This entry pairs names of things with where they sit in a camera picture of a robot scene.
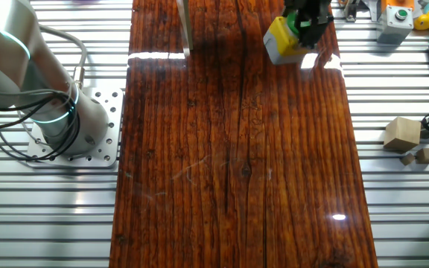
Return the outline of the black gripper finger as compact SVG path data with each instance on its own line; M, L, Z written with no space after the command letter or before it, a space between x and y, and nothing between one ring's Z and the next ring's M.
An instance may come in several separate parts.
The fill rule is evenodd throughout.
M301 46L304 48L313 48L328 27L328 16L314 18L300 16L297 25L299 26L299 42Z
M293 34L299 34L299 29L296 26L297 12L292 11L286 16L287 26Z

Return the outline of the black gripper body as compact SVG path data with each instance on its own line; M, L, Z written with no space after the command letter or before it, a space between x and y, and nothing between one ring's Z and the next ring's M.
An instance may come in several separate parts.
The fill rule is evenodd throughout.
M331 17L330 4L331 0L284 0L283 16L298 12L316 23L327 23Z

